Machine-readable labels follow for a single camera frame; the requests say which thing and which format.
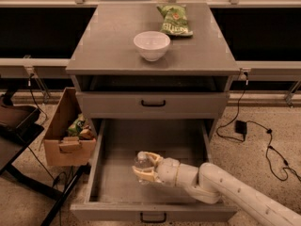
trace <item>electrical cord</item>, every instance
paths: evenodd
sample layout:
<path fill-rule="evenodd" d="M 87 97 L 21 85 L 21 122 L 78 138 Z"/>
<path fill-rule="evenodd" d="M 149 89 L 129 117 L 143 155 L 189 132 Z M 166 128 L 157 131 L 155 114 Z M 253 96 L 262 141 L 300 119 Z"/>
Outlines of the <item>electrical cord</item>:
<path fill-rule="evenodd" d="M 229 140 L 229 141 L 236 142 L 236 143 L 242 143 L 242 142 L 245 141 L 245 137 L 244 137 L 244 139 L 239 139 L 239 138 L 236 138 L 236 137 L 230 137 L 230 136 L 221 135 L 221 133 L 219 132 L 220 129 L 228 127 L 229 125 L 231 125 L 232 123 L 234 123 L 235 120 L 238 118 L 239 111 L 240 111 L 239 104 L 240 104 L 240 101 L 242 100 L 242 98 L 243 98 L 243 96 L 244 96 L 245 93 L 246 93 L 246 89 L 243 91 L 241 97 L 237 101 L 237 111 L 236 111 L 236 115 L 234 116 L 234 118 L 232 120 L 230 120 L 228 123 L 226 123 L 224 125 L 220 125 L 219 127 L 217 127 L 216 133 L 217 133 L 217 135 L 219 137 L 221 137 L 223 139 L 226 139 L 226 140 Z"/>
<path fill-rule="evenodd" d="M 39 105 L 38 105 L 38 103 L 37 103 L 37 101 L 36 101 L 36 98 L 35 98 L 35 96 L 34 96 L 34 93 L 32 92 L 32 89 L 31 89 L 31 78 L 32 78 L 33 76 L 34 76 L 33 73 L 31 73 L 31 74 L 29 75 L 29 78 L 28 78 L 28 87 L 29 87 L 29 91 L 30 91 L 32 100 L 34 101 L 36 107 L 38 108 L 38 110 L 39 110 L 41 113 L 43 113 L 43 114 L 45 115 L 44 121 L 40 124 L 40 125 L 43 125 L 43 124 L 46 123 L 46 121 L 48 120 L 48 116 L 47 116 L 47 114 L 39 107 Z"/>
<path fill-rule="evenodd" d="M 246 86 L 248 86 L 248 73 L 245 73 L 245 76 L 246 76 Z M 243 136 L 244 136 L 243 139 L 239 139 L 239 138 L 236 138 L 236 137 L 230 137 L 230 136 L 224 136 L 224 135 L 221 135 L 220 132 L 219 132 L 220 129 L 228 127 L 229 125 L 231 125 L 232 123 L 234 123 L 235 120 L 238 118 L 239 112 L 240 112 L 239 104 L 240 104 L 240 101 L 242 100 L 243 96 L 245 95 L 245 93 L 246 93 L 246 89 L 243 91 L 241 97 L 240 97 L 240 98 L 238 99 L 238 101 L 237 101 L 237 112 L 236 112 L 235 116 L 233 117 L 233 119 L 230 120 L 228 123 L 226 123 L 226 124 L 224 124 L 224 125 L 220 125 L 220 126 L 216 129 L 216 134 L 217 134 L 219 137 L 221 137 L 221 138 L 223 138 L 223 139 L 226 139 L 226 140 L 229 140 L 229 141 L 232 141 L 232 142 L 236 142 L 236 143 L 242 143 L 242 142 L 244 142 L 244 141 L 246 140 L 246 133 L 243 134 Z M 288 180 L 288 178 L 289 178 L 289 174 L 288 174 L 287 171 L 290 171 L 290 172 L 291 172 L 291 173 L 292 173 L 292 174 L 300 181 L 300 183 L 301 183 L 301 176 L 295 171 L 295 169 L 292 169 L 292 168 L 289 166 L 289 163 L 288 163 L 288 161 L 285 159 L 285 157 L 284 157 L 278 150 L 276 150 L 276 149 L 271 145 L 272 140 L 273 140 L 272 130 L 266 128 L 265 126 L 263 126 L 263 125 L 261 125 L 261 124 L 255 122 L 255 121 L 247 121 L 246 124 L 248 124 L 248 123 L 253 123 L 253 124 L 256 124 L 256 125 L 260 126 L 261 128 L 263 128 L 263 129 L 265 130 L 265 132 L 266 132 L 267 134 L 270 135 L 270 140 L 269 140 L 268 145 L 267 145 L 267 148 L 266 148 L 265 157 L 266 157 L 266 159 L 267 159 L 267 161 L 268 161 L 269 168 L 270 168 L 272 174 L 273 174 L 276 178 L 278 178 L 280 181 L 284 182 L 284 181 Z M 271 159 L 270 159 L 269 156 L 268 156 L 270 150 L 274 151 L 278 156 L 281 157 L 281 159 L 282 159 L 282 161 L 283 161 L 283 164 L 285 165 L 285 167 L 282 167 L 282 170 L 283 170 L 284 173 L 285 173 L 285 177 L 284 177 L 284 178 L 279 177 L 279 176 L 274 172 L 273 166 L 272 166 L 272 162 L 271 162 Z"/>
<path fill-rule="evenodd" d="M 265 151 L 265 158 L 267 159 L 268 161 L 268 164 L 269 164 L 269 168 L 272 172 L 272 174 L 277 178 L 279 179 L 279 181 L 287 181 L 288 178 L 289 178 L 289 174 L 287 171 L 290 171 L 301 183 L 301 176 L 295 171 L 295 169 L 292 169 L 290 166 L 289 166 L 289 162 L 285 159 L 285 157 L 278 151 L 276 150 L 271 144 L 272 144 L 272 140 L 273 140 L 273 135 L 272 135 L 272 130 L 271 129 L 268 129 L 266 128 L 265 126 L 263 126 L 262 124 L 259 124 L 255 121 L 247 121 L 246 123 L 253 123 L 253 124 L 256 124 L 258 126 L 260 126 L 261 128 L 263 128 L 265 130 L 265 132 L 270 135 L 270 140 L 268 142 L 268 145 L 266 147 L 266 151 Z M 271 162 L 271 159 L 269 157 L 269 151 L 272 150 L 274 151 L 279 157 L 281 157 L 282 161 L 283 161 L 283 164 L 285 165 L 284 167 L 282 167 L 282 171 L 285 173 L 285 176 L 284 177 L 279 177 L 273 170 L 273 166 L 272 166 L 272 162 Z"/>
<path fill-rule="evenodd" d="M 70 168 L 69 175 L 67 176 L 66 182 L 69 181 L 69 179 L 70 179 L 71 176 L 72 176 L 72 177 L 74 176 L 74 173 L 73 173 L 73 166 L 71 166 L 71 168 Z"/>
<path fill-rule="evenodd" d="M 42 164 L 42 162 L 38 159 L 38 157 L 36 156 L 36 154 L 34 153 L 34 151 L 32 151 L 32 149 L 30 147 L 28 147 L 28 149 L 30 150 L 30 152 L 35 156 L 35 158 L 37 159 L 37 161 L 41 164 L 42 167 L 44 167 L 44 169 L 46 170 L 46 172 L 48 173 L 48 175 L 54 180 L 55 177 L 50 173 L 50 171 L 48 169 L 46 169 L 46 167 Z"/>

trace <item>table leg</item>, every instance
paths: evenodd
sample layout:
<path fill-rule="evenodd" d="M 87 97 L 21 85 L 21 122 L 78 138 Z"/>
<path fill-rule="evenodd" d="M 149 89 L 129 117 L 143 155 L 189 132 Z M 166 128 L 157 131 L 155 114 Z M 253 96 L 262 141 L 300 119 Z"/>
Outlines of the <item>table leg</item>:
<path fill-rule="evenodd" d="M 54 219 L 55 215 L 59 211 L 60 207 L 63 205 L 64 201 L 70 195 L 71 191 L 73 190 L 74 186 L 76 185 L 78 179 L 81 177 L 81 175 L 83 174 L 85 169 L 86 169 L 86 166 L 81 166 L 75 172 L 75 175 L 72 177 L 71 181 L 67 184 L 66 189 L 62 192 L 61 197 L 55 202 L 55 205 L 53 206 L 51 211 L 48 213 L 47 217 L 42 222 L 41 226 L 50 225 L 50 223 Z"/>
<path fill-rule="evenodd" d="M 48 185 L 42 184 L 30 177 L 23 175 L 19 170 L 13 167 L 11 164 L 6 167 L 6 171 L 9 172 L 18 182 L 32 188 L 33 190 L 53 199 L 59 200 L 62 192 L 52 188 Z"/>

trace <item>wall outlet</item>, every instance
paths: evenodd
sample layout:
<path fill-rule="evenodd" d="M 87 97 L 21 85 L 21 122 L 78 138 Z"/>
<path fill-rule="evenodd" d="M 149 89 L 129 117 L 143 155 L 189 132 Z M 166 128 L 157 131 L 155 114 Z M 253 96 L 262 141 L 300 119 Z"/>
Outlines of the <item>wall outlet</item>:
<path fill-rule="evenodd" d="M 238 76 L 238 80 L 248 80 L 248 77 L 251 73 L 251 69 L 250 68 L 243 68 L 240 70 L 239 76 Z"/>
<path fill-rule="evenodd" d="M 33 66 L 24 66 L 24 68 L 29 76 L 31 74 L 36 74 L 35 68 Z"/>

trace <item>terrazzo floor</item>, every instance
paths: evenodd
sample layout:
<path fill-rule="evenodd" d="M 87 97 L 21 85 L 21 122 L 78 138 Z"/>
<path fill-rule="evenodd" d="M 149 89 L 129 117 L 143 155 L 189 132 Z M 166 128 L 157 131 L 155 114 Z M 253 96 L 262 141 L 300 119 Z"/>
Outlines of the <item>terrazzo floor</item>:
<path fill-rule="evenodd" d="M 56 105 L 40 105 L 40 107 L 47 113 L 48 117 L 51 118 Z M 230 121 L 235 116 L 236 112 L 237 106 L 235 104 L 227 106 L 222 119 L 219 121 L 219 125 L 226 124 Z M 39 122 L 42 122 L 43 120 L 43 116 L 40 116 Z M 273 130 L 273 147 L 281 152 L 290 166 L 301 174 L 301 134 L 299 133 L 299 129 L 301 128 L 301 108 L 299 106 L 289 108 L 287 106 L 259 107 L 240 105 L 238 120 L 255 121 L 265 127 L 271 128 Z M 50 120 L 44 123 L 45 129 L 47 129 L 49 122 Z M 285 182 L 280 182 L 279 179 L 273 176 L 265 158 L 269 136 L 260 126 L 254 123 L 249 123 L 247 129 L 248 133 L 246 141 L 243 143 L 231 142 L 214 134 L 211 142 L 211 149 L 215 164 L 244 183 L 253 186 L 270 198 L 282 203 L 296 213 L 301 214 L 301 183 L 292 173 L 289 173 L 289 178 Z M 240 136 L 234 133 L 234 124 L 221 129 L 220 133 L 224 136 Z M 43 135 L 44 133 L 30 145 L 32 151 L 54 176 L 58 175 L 63 170 L 69 171 L 69 167 L 47 166 L 43 145 L 41 143 Z M 275 173 L 280 177 L 284 177 L 285 175 L 283 174 L 283 171 L 281 171 L 281 168 L 283 167 L 282 160 L 280 160 L 273 152 L 270 152 L 269 156 Z M 49 186 L 52 185 L 52 179 L 28 149 L 19 156 L 13 165 L 25 175 L 37 179 Z M 147 225 L 140 222 L 100 222 L 81 221 L 77 219 L 74 214 L 70 212 L 70 206 L 72 203 L 82 202 L 84 200 L 87 178 L 88 175 L 84 175 L 80 178 L 75 189 L 62 206 L 60 214 L 56 215 L 51 225 Z M 6 172 L 0 177 L 0 198 L 0 222 L 1 225 L 6 226 L 40 225 L 54 204 L 54 201 L 47 197 L 18 184 Z M 235 206 L 238 209 L 237 214 L 234 215 L 229 222 L 209 223 L 168 221 L 159 225 L 260 225 L 229 199 L 224 198 L 223 200 L 225 205 Z"/>

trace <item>open drawer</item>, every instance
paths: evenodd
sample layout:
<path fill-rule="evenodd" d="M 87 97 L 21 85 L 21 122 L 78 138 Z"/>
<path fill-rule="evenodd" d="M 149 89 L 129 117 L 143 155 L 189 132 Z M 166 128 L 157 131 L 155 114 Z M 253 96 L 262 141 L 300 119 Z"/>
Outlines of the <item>open drawer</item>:
<path fill-rule="evenodd" d="M 132 172 L 139 151 L 198 167 L 211 161 L 207 142 L 202 120 L 103 120 L 85 201 L 71 211 L 81 220 L 228 221 L 235 208 L 198 202 L 181 188 L 141 185 Z"/>

